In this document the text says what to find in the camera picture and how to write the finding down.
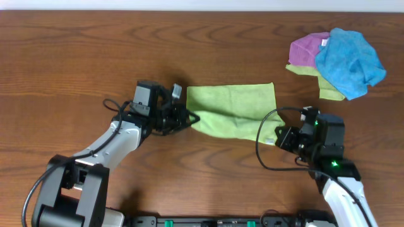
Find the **light green cloth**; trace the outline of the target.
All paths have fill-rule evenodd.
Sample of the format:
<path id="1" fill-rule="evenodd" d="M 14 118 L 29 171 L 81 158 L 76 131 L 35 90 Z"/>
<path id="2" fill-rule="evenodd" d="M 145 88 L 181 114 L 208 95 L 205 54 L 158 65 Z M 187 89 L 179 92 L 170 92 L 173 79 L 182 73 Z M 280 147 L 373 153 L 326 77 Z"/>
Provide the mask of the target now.
<path id="1" fill-rule="evenodd" d="M 200 117 L 192 128 L 222 139 L 243 139 L 273 145 L 275 128 L 284 126 L 276 109 L 275 86 L 242 84 L 223 86 L 190 86 L 186 108 Z"/>

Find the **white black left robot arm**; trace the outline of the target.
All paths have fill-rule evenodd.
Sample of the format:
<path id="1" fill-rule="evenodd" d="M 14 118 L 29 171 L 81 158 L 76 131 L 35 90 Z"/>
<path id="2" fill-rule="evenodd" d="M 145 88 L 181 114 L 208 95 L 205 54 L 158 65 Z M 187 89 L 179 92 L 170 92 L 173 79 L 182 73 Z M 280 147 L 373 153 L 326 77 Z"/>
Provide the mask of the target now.
<path id="1" fill-rule="evenodd" d="M 140 81 L 134 98 L 117 104 L 109 128 L 91 145 L 70 156 L 55 155 L 34 183 L 39 196 L 32 226 L 123 226 L 122 212 L 106 206 L 110 173 L 153 133 L 187 129 L 199 117 L 180 103 L 182 88 Z"/>

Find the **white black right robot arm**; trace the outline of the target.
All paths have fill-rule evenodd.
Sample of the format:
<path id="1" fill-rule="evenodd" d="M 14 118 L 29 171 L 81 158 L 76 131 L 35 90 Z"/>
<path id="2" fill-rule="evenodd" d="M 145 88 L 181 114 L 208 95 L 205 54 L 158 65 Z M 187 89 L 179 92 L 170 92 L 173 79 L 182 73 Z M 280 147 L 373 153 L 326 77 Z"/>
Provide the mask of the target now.
<path id="1" fill-rule="evenodd" d="M 344 157 L 343 119 L 314 107 L 298 111 L 302 127 L 277 127 L 276 146 L 307 163 L 338 226 L 377 226 L 360 173 L 353 161 Z"/>

